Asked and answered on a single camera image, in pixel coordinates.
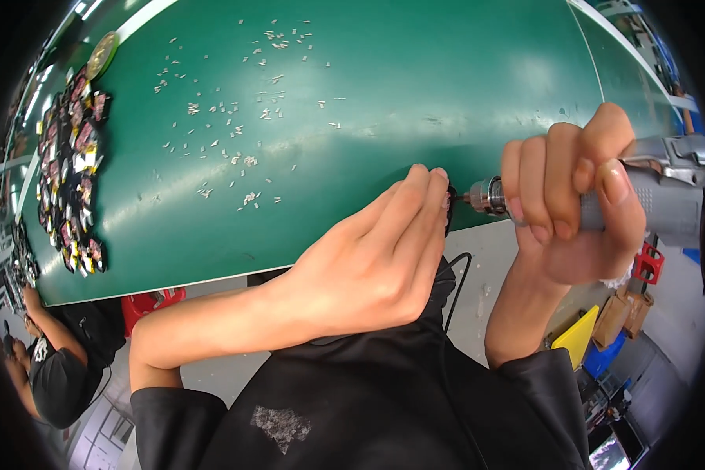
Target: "finger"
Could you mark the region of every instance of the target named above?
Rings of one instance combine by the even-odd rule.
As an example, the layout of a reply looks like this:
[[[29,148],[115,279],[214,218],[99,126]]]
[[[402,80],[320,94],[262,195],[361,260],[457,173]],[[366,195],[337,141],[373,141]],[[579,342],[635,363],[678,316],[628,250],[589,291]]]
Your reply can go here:
[[[598,166],[619,158],[634,139],[635,131],[624,110],[613,103],[600,105],[580,136],[580,158],[573,176],[577,192],[592,191]]]
[[[595,189],[606,224],[602,252],[607,262],[601,277],[612,279],[623,274],[642,246],[647,221],[624,165],[618,159],[598,167]]]
[[[516,222],[523,222],[519,203],[519,151],[522,141],[509,141],[501,152],[501,188]]]
[[[365,206],[353,215],[339,221],[335,226],[339,230],[349,231],[352,236],[362,237],[374,228],[376,222],[381,218],[384,209],[392,201],[397,189],[402,185],[402,181],[397,181],[392,184],[389,189],[384,191],[374,199],[369,205]]]
[[[414,164],[394,196],[376,221],[376,225],[368,232],[365,243],[379,251],[394,248],[420,211],[428,192],[431,173],[422,164]]]
[[[554,233],[564,240],[571,239],[580,227],[580,194],[574,189],[572,174],[582,131],[573,124],[556,123],[546,138],[544,199]]]
[[[425,203],[395,247],[395,263],[404,269],[415,270],[420,254],[431,238],[434,225],[439,226],[443,232],[449,204],[448,178],[447,173],[441,168],[431,171]]]
[[[418,266],[415,268],[413,282],[408,294],[408,302],[404,302],[407,312],[410,315],[414,315],[413,318],[409,319],[410,321],[417,320],[425,304],[428,303],[428,297],[431,296],[431,288],[434,285],[434,279],[436,278],[436,272],[443,252],[444,229],[436,224],[420,256]]]
[[[581,231],[569,241],[556,238],[544,251],[548,274],[564,284],[620,277],[642,246],[645,212],[622,164],[616,159],[602,164],[596,176],[606,230]]]
[[[544,200],[545,177],[546,137],[530,137],[520,149],[519,203],[525,221],[540,244],[547,244],[553,237],[553,225]]]

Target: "black sleeve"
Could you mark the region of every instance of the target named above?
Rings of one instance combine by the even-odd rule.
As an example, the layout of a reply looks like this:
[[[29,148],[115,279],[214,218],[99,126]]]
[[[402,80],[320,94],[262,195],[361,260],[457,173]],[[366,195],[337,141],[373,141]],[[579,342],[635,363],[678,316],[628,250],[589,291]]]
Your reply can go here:
[[[589,458],[585,417],[569,351],[561,347],[505,362],[498,373],[528,400],[564,455]]]
[[[86,366],[62,348],[38,364],[31,395],[39,415],[58,429],[65,429],[79,417],[78,400],[83,393]]]
[[[227,414],[209,393],[151,387],[131,395],[141,468],[197,468],[214,431]]]

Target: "black wire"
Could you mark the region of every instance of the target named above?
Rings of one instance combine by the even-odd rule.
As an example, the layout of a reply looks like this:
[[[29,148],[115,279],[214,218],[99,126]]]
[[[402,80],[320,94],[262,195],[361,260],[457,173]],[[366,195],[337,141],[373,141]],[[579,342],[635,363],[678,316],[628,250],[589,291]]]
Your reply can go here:
[[[462,285],[465,283],[465,278],[468,277],[468,271],[470,270],[470,264],[472,264],[473,257],[472,255],[470,255],[470,253],[461,253],[452,261],[450,261],[444,269],[442,269],[436,274],[436,277],[439,277],[444,272],[446,272],[447,269],[451,269],[457,262],[459,262],[463,258],[467,258],[468,263],[465,265],[465,271],[462,273],[462,277],[459,280],[459,285],[457,286],[457,291],[454,293],[454,299],[452,300],[452,306],[450,307],[449,315],[446,316],[446,323],[444,324],[443,329],[443,340],[441,343],[441,349],[439,351],[439,360],[441,361],[441,380],[443,381],[444,390],[446,391],[446,397],[452,407],[452,412],[454,413],[455,417],[457,417],[457,420],[459,421],[459,424],[462,427],[462,431],[467,437],[470,437],[470,443],[472,444],[473,452],[475,453],[475,458],[479,463],[483,465],[483,468],[485,470],[488,470],[489,467],[488,465],[486,465],[486,460],[483,458],[483,453],[480,452],[480,447],[478,446],[478,443],[475,440],[475,436],[473,436],[473,432],[470,431],[470,427],[463,419],[462,414],[459,412],[459,410],[457,409],[457,405],[454,402],[454,397],[452,396],[452,387],[450,385],[449,377],[447,377],[447,364],[444,360],[444,351],[447,348],[447,341],[449,340],[449,338],[447,337],[447,333],[449,332],[449,325],[452,322],[452,315],[454,314],[455,306],[457,306],[457,298],[459,298],[459,293],[460,291],[462,291]]]

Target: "yellow board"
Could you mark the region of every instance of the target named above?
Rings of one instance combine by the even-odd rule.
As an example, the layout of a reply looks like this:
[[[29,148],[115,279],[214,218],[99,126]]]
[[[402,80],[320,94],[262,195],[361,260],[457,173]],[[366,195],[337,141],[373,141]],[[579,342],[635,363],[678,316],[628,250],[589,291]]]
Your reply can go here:
[[[562,333],[551,344],[551,349],[566,347],[569,351],[569,358],[572,360],[572,370],[576,370],[583,361],[585,350],[590,343],[592,327],[595,326],[595,319],[598,318],[600,307],[593,305],[586,314],[583,315],[570,329]]]

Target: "black shirt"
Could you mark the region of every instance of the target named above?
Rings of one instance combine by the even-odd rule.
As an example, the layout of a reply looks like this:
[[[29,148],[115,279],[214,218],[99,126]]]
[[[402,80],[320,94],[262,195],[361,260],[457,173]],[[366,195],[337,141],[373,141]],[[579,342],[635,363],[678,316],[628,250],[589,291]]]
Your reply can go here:
[[[93,400],[103,370],[125,344],[119,299],[50,307],[86,351],[84,365],[69,350],[55,347],[42,335],[28,348],[28,378],[39,415],[52,427],[64,429]]]
[[[359,334],[318,351],[275,351],[229,411],[204,392],[137,390],[142,467],[481,468],[470,434],[491,470],[586,466],[566,350],[489,371],[447,344],[452,407],[437,346],[389,339]]]

